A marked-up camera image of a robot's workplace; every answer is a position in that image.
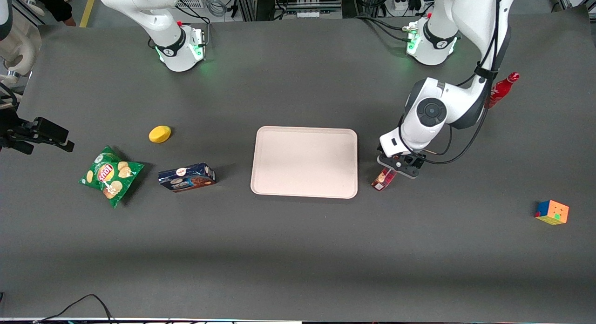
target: tray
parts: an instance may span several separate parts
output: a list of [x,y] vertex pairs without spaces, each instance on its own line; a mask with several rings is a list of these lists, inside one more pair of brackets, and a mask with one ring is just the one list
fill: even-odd
[[251,190],[258,195],[356,196],[358,136],[345,128],[261,127]]

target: gray table surface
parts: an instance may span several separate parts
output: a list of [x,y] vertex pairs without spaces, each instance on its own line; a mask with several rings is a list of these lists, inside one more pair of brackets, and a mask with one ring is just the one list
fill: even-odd
[[[76,146],[0,154],[0,316],[49,316],[93,292],[117,317],[596,322],[587,20],[581,9],[512,16],[500,77],[521,79],[473,147],[381,193],[370,187],[378,136],[417,80],[469,76],[469,41],[423,67],[359,20],[219,23],[207,61],[179,74],[140,27],[45,29],[20,113],[63,125]],[[173,136],[150,143],[164,124]],[[354,129],[358,195],[253,194],[263,125]],[[455,132],[453,153],[472,131]],[[147,164],[116,209],[77,184],[106,144]],[[178,194],[157,184],[158,171],[196,162],[221,182]],[[547,199],[570,206],[567,224],[534,219]],[[89,300],[67,315],[102,310]]]

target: green chip bag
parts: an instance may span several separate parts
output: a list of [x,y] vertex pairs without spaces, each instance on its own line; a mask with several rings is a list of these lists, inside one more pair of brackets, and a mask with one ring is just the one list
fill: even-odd
[[122,161],[106,146],[79,183],[101,190],[115,208],[143,167],[141,163]]

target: person's hand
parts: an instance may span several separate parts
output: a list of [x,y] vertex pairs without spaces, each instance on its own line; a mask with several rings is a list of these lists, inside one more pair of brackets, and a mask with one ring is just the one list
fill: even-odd
[[62,21],[62,22],[66,26],[76,27],[76,21],[73,19],[73,17],[70,17],[70,19],[66,19],[65,21]]

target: red bottle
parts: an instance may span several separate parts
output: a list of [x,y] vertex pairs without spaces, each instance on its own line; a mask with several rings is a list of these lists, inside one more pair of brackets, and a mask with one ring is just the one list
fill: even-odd
[[512,72],[511,74],[509,74],[509,76],[507,76],[507,78],[505,78],[501,82],[497,82],[490,91],[490,101],[488,103],[487,108],[492,108],[498,101],[503,99],[503,97],[505,97],[509,93],[509,90],[511,90],[513,82],[519,80],[519,78],[520,74],[518,74],[517,72]]

